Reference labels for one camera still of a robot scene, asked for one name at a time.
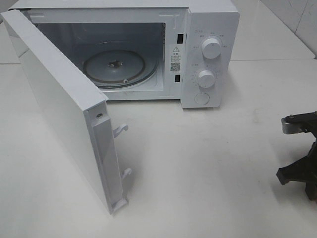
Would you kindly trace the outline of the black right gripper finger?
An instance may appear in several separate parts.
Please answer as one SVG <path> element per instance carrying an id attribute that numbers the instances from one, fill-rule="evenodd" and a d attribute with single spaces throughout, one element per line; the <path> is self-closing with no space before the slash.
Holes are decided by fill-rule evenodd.
<path id="1" fill-rule="evenodd" d="M 290 181 L 305 182 L 305 162 L 306 156 L 288 166 L 279 168 L 276 175 L 280 183 L 285 185 Z"/>
<path id="2" fill-rule="evenodd" d="M 281 119 L 284 134 L 311 133 L 317 135 L 317 112 L 289 115 Z"/>

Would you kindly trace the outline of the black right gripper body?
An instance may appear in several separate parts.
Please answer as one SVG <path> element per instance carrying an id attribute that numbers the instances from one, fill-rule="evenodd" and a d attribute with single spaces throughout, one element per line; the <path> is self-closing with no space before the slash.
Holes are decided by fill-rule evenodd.
<path id="1" fill-rule="evenodd" d="M 312 144 L 305 162 L 305 193 L 309 200 L 317 199 L 317 141 Z"/>

